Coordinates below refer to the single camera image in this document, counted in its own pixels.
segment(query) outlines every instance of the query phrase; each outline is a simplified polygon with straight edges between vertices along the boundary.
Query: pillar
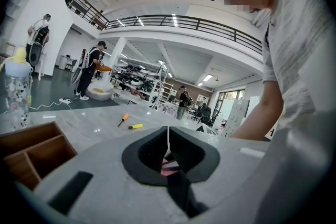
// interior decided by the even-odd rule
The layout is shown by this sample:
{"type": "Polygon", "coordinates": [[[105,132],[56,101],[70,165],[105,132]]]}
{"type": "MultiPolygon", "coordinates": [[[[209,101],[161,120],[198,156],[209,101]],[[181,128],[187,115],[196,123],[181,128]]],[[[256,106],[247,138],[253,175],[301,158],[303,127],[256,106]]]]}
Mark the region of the pillar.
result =
{"type": "MultiPolygon", "coordinates": [[[[125,39],[124,37],[120,37],[118,39],[118,42],[116,44],[116,46],[114,47],[114,50],[112,51],[112,54],[111,54],[111,57],[110,57],[110,60],[108,63],[105,63],[104,64],[110,68],[113,68],[114,65],[117,65],[118,63],[118,59],[120,57],[120,53],[122,53],[122,50],[124,49],[125,47],[125,44],[127,42],[127,39],[125,39]]],[[[103,79],[102,81],[104,82],[107,82],[109,80],[109,72],[103,72],[103,79]]]]}

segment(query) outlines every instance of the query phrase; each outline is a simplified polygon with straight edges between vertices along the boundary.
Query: railing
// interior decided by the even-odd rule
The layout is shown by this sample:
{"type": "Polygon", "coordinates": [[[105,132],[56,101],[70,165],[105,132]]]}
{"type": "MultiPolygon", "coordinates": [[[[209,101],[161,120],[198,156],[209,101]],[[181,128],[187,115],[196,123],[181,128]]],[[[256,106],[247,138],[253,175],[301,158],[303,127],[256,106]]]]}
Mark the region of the railing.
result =
{"type": "Polygon", "coordinates": [[[106,29],[144,25],[179,27],[206,32],[232,40],[262,54],[261,42],[255,37],[233,27],[195,17],[180,15],[142,15],[111,21],[108,23],[106,29]]]}
{"type": "Polygon", "coordinates": [[[260,40],[233,27],[210,20],[180,15],[141,15],[118,20],[107,20],[97,9],[86,0],[65,0],[68,8],[99,30],[114,29],[128,26],[170,26],[206,32],[232,40],[251,50],[262,54],[260,40]]]}
{"type": "Polygon", "coordinates": [[[86,0],[65,0],[65,2],[70,10],[90,24],[96,26],[99,30],[103,30],[107,27],[109,20],[86,0]]]}

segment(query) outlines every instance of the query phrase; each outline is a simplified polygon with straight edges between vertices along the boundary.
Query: t-shirt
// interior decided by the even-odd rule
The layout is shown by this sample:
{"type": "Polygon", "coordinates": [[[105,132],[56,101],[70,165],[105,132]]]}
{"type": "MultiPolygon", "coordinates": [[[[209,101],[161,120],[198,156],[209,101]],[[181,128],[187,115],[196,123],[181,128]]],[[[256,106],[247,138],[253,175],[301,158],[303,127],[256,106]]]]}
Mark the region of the t-shirt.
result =
{"type": "Polygon", "coordinates": [[[99,50],[95,50],[94,52],[92,52],[90,54],[90,59],[89,59],[89,69],[92,71],[95,71],[96,69],[96,64],[93,62],[93,60],[99,60],[99,55],[100,55],[100,51],[99,50]]]}
{"type": "Polygon", "coordinates": [[[178,106],[181,106],[184,108],[185,107],[184,102],[187,101],[187,95],[185,94],[185,92],[181,93],[180,100],[182,100],[183,102],[180,102],[178,106]]]}
{"type": "Polygon", "coordinates": [[[263,40],[263,81],[277,81],[285,103],[278,129],[311,115],[315,106],[299,71],[318,46],[336,44],[325,0],[275,0],[263,40]]]}
{"type": "Polygon", "coordinates": [[[31,35],[28,36],[27,39],[27,44],[32,45],[32,41],[34,40],[35,34],[38,33],[38,31],[42,28],[42,27],[46,27],[49,26],[49,22],[47,20],[39,20],[38,22],[33,24],[33,31],[31,32],[31,35]]]}

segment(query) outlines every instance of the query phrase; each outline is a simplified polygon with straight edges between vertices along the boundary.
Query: yellow tool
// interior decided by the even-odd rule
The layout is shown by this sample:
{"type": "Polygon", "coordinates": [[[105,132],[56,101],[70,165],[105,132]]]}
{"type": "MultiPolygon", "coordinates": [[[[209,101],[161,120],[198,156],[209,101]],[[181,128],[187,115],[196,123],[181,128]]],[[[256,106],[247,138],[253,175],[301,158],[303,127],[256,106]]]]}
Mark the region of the yellow tool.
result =
{"type": "Polygon", "coordinates": [[[123,123],[125,120],[127,120],[129,116],[130,116],[130,115],[129,115],[128,113],[126,113],[126,114],[124,115],[124,117],[122,118],[121,122],[119,123],[118,127],[120,126],[121,123],[123,123]]]}
{"type": "Polygon", "coordinates": [[[128,129],[137,129],[137,128],[141,128],[142,126],[143,126],[142,124],[136,124],[136,125],[128,126],[128,129]]]}

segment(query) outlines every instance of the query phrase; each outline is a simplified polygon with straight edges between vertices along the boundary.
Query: forearm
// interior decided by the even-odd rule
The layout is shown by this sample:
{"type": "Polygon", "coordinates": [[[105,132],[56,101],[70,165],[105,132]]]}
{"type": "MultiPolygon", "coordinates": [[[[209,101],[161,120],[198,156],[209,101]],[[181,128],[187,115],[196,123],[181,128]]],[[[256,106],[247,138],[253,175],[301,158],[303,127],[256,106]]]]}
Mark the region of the forearm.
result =
{"type": "Polygon", "coordinates": [[[270,104],[259,103],[238,128],[232,138],[261,140],[274,126],[282,112],[282,105],[274,108],[270,104]]]}

